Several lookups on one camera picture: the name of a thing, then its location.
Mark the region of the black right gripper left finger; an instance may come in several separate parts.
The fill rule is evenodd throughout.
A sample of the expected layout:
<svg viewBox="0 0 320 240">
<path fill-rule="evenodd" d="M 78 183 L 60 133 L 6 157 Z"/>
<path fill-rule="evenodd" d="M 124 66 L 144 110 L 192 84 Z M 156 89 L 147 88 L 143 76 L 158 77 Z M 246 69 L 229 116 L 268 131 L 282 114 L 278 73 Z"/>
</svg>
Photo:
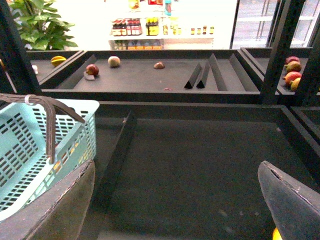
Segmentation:
<svg viewBox="0 0 320 240">
<path fill-rule="evenodd" d="M 32 203 L 0 223 L 2 240 L 76 240 L 95 184 L 95 163 L 88 160 Z"/>
</svg>

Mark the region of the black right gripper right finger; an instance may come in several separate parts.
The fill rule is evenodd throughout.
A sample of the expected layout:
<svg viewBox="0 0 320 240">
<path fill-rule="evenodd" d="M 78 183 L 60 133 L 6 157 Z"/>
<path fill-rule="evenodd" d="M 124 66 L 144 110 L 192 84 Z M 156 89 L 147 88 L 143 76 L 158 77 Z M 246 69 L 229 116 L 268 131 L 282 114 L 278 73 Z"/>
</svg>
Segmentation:
<svg viewBox="0 0 320 240">
<path fill-rule="evenodd" d="M 258 182 L 283 240 L 320 238 L 320 194 L 268 161 L 260 163 Z"/>
</svg>

